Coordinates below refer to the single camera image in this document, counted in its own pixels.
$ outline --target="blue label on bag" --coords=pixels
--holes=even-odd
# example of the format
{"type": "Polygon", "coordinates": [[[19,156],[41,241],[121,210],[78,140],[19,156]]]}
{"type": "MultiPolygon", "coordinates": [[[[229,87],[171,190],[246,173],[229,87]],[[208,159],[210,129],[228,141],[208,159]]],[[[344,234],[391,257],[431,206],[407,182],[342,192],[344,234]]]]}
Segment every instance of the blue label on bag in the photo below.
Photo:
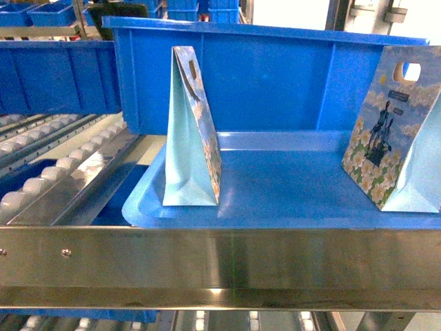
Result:
{"type": "Polygon", "coordinates": [[[394,90],[390,90],[389,94],[387,95],[389,98],[395,99],[395,100],[399,100],[402,102],[407,102],[407,100],[409,100],[409,95],[406,93],[402,93],[402,92],[398,92],[398,91],[394,91],[394,90]]]}
{"type": "Polygon", "coordinates": [[[401,116],[402,113],[403,113],[402,109],[399,109],[399,108],[397,108],[397,107],[394,107],[394,108],[393,108],[393,112],[396,113],[396,114],[398,114],[398,115],[400,115],[400,116],[401,116]]]}

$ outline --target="white wall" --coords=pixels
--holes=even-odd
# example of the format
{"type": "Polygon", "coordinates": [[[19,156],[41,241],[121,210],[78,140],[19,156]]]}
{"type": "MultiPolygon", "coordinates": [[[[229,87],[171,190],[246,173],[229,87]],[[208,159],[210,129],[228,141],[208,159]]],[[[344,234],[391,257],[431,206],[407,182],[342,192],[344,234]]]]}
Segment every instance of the white wall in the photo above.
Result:
{"type": "Polygon", "coordinates": [[[329,0],[254,0],[254,24],[324,30],[329,0]]]}

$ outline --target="black object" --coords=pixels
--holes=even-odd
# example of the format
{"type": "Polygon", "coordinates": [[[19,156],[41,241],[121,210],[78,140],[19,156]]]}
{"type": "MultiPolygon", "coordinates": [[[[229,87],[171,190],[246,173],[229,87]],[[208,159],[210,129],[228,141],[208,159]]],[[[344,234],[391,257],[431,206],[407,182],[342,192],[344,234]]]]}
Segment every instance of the black object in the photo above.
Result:
{"type": "Polygon", "coordinates": [[[109,3],[108,0],[103,0],[103,3],[88,5],[88,12],[103,40],[113,40],[112,29],[103,28],[101,20],[103,16],[149,17],[147,7],[142,3],[109,3]]]}

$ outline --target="paper gift bag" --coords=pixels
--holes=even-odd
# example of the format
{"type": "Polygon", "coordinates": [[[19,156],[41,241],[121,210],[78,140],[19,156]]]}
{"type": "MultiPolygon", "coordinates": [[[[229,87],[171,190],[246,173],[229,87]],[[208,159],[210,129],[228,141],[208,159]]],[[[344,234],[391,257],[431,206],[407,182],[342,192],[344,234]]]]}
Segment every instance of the paper gift bag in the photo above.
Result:
{"type": "Polygon", "coordinates": [[[342,161],[382,211],[439,212],[440,86],[441,47],[384,48],[342,161]]]}
{"type": "Polygon", "coordinates": [[[173,47],[163,205],[217,205],[221,154],[193,47],[173,47]]]}

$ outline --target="metal rivet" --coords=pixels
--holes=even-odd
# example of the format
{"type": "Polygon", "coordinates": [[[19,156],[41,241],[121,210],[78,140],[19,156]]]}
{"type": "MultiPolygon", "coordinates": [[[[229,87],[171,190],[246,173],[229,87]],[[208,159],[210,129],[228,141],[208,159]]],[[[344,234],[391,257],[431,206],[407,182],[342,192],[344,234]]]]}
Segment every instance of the metal rivet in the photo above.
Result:
{"type": "Polygon", "coordinates": [[[69,259],[72,256],[72,251],[64,249],[61,251],[61,255],[63,255],[63,257],[65,257],[66,259],[69,259]]]}

